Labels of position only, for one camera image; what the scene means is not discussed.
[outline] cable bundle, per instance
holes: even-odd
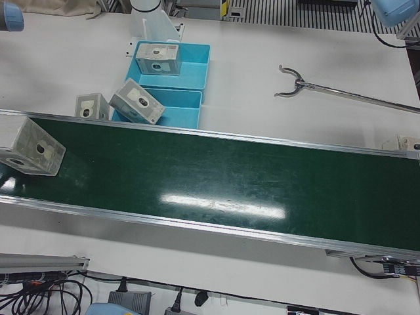
[[[79,294],[76,295],[66,289],[66,284],[76,284]],[[76,280],[49,280],[45,282],[26,282],[23,283],[23,288],[20,291],[10,294],[0,295],[0,312],[10,305],[12,315],[30,315],[42,305],[45,305],[43,315],[48,314],[51,295],[54,292],[60,293],[61,313],[62,315],[81,315],[81,301],[83,298],[83,290],[89,294],[91,304],[93,297],[91,290],[83,283]],[[75,300],[73,310],[68,310],[64,302],[64,296],[69,295]]]

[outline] metal rod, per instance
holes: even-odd
[[[420,114],[420,108],[408,106],[404,104],[389,102],[387,100],[381,100],[378,98],[373,98],[369,96],[364,96],[356,93],[350,93],[339,89],[333,89],[331,87],[324,87],[322,85],[312,84],[312,83],[301,83],[305,88],[311,89],[318,92],[328,93],[332,95],[338,95],[345,98],[351,98],[353,100],[361,100],[364,102],[368,102],[370,104],[380,105],[388,108],[394,108],[395,110],[403,110],[405,112],[411,112]]]
[[[324,87],[322,85],[317,85],[313,83],[306,82],[302,76],[294,69],[291,68],[283,68],[282,65],[279,65],[279,70],[285,74],[291,74],[294,77],[296,77],[295,80],[295,90],[291,92],[282,92],[282,93],[276,93],[274,96],[282,96],[282,97],[292,97],[297,95],[302,89],[310,89],[313,91],[323,92],[327,94],[337,95],[345,98],[351,98],[353,100],[361,100],[364,102],[368,102],[375,105],[380,105],[388,108],[393,108],[395,110],[403,110],[405,112],[411,112],[420,114],[420,108],[408,106],[404,104],[389,102],[387,100],[381,100],[378,98],[373,98],[370,96],[364,96],[356,93],[351,93],[339,89],[334,89],[332,87]]]

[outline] metal strip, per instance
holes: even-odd
[[[276,145],[282,145],[282,146],[294,146],[298,148],[310,148],[310,149],[315,149],[315,150],[327,150],[327,151],[335,151],[335,152],[369,154],[373,156],[387,156],[391,158],[405,158],[405,159],[420,160],[420,154],[414,151],[386,151],[386,150],[370,149],[370,148],[339,146],[339,145],[334,145],[334,144],[309,143],[309,142],[301,142],[301,141],[279,139],[279,138],[268,138],[268,137],[262,137],[262,136],[235,135],[232,133],[220,133],[217,131],[201,131],[197,129],[183,129],[183,128],[175,128],[175,127],[156,126],[156,125],[145,125],[145,124],[139,124],[139,123],[126,123],[122,121],[89,120],[89,119],[83,119],[79,117],[37,114],[37,113],[31,113],[31,112],[19,112],[15,110],[0,110],[0,114],[24,115],[30,118],[49,119],[49,120],[72,122],[72,123],[85,123],[89,125],[120,127],[120,128],[137,129],[137,130],[145,130],[145,131],[160,131],[164,133],[176,133],[176,134],[195,135],[195,136],[201,136],[201,137],[221,138],[221,139],[237,140],[237,141],[276,144]]]
[[[81,257],[0,254],[0,273],[48,272],[87,269],[89,259]]]
[[[69,215],[98,217],[103,219],[117,220],[123,222],[135,222],[154,226],[172,226],[177,228],[186,228],[189,230],[198,230],[203,232],[240,236],[243,238],[278,242],[290,245],[300,245],[319,249],[329,249],[332,251],[359,253],[361,255],[392,255],[393,257],[398,257],[399,259],[420,259],[420,252],[417,251],[352,243],[349,241],[327,240],[322,238],[312,238],[308,236],[266,232],[261,230],[252,230],[248,228],[236,228],[234,226],[223,226],[219,224],[169,219],[163,217],[139,215],[135,213],[124,213],[120,211],[97,209],[91,207],[64,205],[60,203],[40,201],[28,198],[16,198],[11,196],[0,196],[0,204],[2,203],[24,207],[28,209],[65,213]]]

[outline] blue plastic bin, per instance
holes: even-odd
[[[197,129],[200,117],[202,93],[200,91],[146,89],[156,100],[166,107],[156,125]],[[129,121],[116,110],[114,121]]]
[[[420,0],[376,0],[372,5],[382,24],[390,28],[414,16]]]
[[[93,303],[86,311],[86,315],[140,315],[128,308],[112,303]]]
[[[210,45],[177,43],[182,62],[179,75],[142,74],[136,61],[138,46],[141,43],[161,43],[159,41],[139,41],[131,59],[127,79],[131,78],[142,87],[159,89],[195,90],[204,94],[209,69]]]

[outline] green conveyor belt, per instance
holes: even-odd
[[[417,160],[34,121],[67,148],[61,169],[0,164],[0,194],[420,251]]]

